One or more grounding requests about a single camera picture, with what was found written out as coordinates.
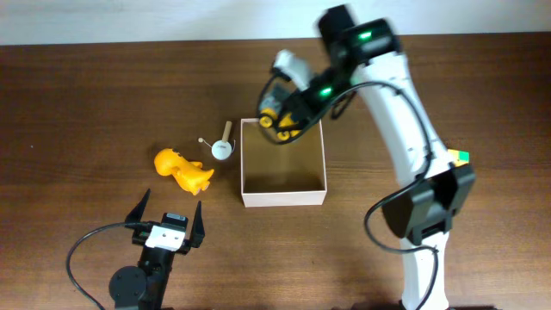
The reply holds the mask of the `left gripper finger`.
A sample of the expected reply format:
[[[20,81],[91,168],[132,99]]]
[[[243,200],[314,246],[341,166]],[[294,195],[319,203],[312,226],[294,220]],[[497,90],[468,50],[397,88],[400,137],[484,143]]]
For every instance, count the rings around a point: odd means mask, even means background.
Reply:
[[[191,228],[189,243],[192,248],[199,248],[205,238],[205,227],[202,219],[201,201],[198,201]]]
[[[126,224],[139,223],[141,222],[143,213],[145,212],[146,205],[150,198],[151,190],[148,189],[138,204],[129,212],[125,219]]]

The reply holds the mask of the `yellow grey toy truck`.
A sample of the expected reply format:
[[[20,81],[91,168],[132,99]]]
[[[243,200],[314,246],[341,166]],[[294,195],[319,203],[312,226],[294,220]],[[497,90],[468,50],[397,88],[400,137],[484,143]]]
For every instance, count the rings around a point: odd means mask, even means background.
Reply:
[[[283,102],[291,93],[279,83],[269,87],[265,95],[261,95],[258,108],[258,122],[261,128],[267,129],[269,135],[277,142],[289,141],[300,133],[300,129],[283,130],[284,127],[293,127],[298,124],[293,121],[291,113],[283,107]]]

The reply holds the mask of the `orange toy dinosaur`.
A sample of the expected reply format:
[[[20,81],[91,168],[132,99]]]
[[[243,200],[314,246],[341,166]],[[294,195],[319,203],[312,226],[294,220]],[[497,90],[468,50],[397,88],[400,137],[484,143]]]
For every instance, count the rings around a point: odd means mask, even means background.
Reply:
[[[153,160],[156,172],[162,177],[172,176],[178,186],[192,195],[198,195],[210,185],[214,169],[203,170],[203,163],[188,161],[171,148],[160,151]]]

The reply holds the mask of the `colourful puzzle cube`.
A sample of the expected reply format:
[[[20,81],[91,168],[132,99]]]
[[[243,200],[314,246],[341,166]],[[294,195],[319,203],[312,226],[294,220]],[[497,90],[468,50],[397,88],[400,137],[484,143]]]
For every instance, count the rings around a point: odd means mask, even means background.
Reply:
[[[463,166],[470,162],[470,154],[468,152],[448,149],[448,153],[452,157],[455,167]]]

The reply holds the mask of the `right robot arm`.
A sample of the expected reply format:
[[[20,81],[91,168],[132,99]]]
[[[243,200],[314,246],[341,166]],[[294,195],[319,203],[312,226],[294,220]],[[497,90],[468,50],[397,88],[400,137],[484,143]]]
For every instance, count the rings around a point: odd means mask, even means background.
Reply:
[[[338,118],[351,96],[370,112],[390,154],[398,189],[375,204],[398,239],[404,265],[404,309],[446,309],[444,253],[456,215],[474,185],[474,169],[457,164],[430,123],[414,87],[398,35],[385,18],[357,23],[348,8],[328,9],[318,22],[329,66],[321,73],[280,51],[275,78],[294,91],[257,108],[278,145],[298,140],[324,116]]]

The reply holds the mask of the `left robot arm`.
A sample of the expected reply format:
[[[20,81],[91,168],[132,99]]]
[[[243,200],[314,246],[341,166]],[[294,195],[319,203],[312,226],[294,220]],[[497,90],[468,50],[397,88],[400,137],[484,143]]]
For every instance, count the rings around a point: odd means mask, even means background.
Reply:
[[[125,227],[133,231],[132,243],[142,251],[135,265],[120,268],[110,279],[108,291],[116,309],[160,309],[175,256],[187,255],[205,238],[200,202],[192,226],[187,217],[173,213],[163,214],[159,222],[143,222],[150,194],[146,191],[125,219]]]

